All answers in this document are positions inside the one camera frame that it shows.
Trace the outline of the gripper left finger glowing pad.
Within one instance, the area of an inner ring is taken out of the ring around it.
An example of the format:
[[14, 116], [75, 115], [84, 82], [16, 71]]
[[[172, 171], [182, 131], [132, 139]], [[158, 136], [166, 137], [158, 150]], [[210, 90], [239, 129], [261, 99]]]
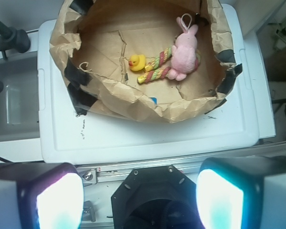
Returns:
[[0, 163], [0, 229], [77, 229], [83, 203], [70, 163]]

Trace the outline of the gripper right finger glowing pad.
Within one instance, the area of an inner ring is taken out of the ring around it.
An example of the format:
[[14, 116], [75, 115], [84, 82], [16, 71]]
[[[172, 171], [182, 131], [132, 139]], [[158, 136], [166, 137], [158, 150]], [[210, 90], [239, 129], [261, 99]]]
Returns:
[[207, 158], [196, 202], [207, 229], [286, 229], [286, 156]]

